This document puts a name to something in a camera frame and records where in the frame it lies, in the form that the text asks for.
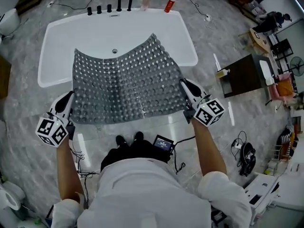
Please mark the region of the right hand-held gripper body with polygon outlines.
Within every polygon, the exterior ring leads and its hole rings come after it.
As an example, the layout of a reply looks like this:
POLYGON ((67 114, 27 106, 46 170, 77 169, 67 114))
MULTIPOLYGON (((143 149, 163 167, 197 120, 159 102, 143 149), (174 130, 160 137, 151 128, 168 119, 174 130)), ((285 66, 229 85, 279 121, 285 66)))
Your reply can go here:
POLYGON ((205 127, 210 127, 223 116, 225 108, 217 98, 214 98, 183 113, 188 123, 192 119, 196 119, 205 127))

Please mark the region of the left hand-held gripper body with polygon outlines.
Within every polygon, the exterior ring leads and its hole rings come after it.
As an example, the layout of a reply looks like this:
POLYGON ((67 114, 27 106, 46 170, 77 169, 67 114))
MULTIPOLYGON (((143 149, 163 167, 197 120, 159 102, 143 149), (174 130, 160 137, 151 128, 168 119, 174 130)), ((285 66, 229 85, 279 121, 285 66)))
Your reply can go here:
POLYGON ((54 115, 51 112, 43 114, 38 122, 35 133, 47 145, 59 147, 68 138, 73 140, 74 124, 66 118, 54 115))

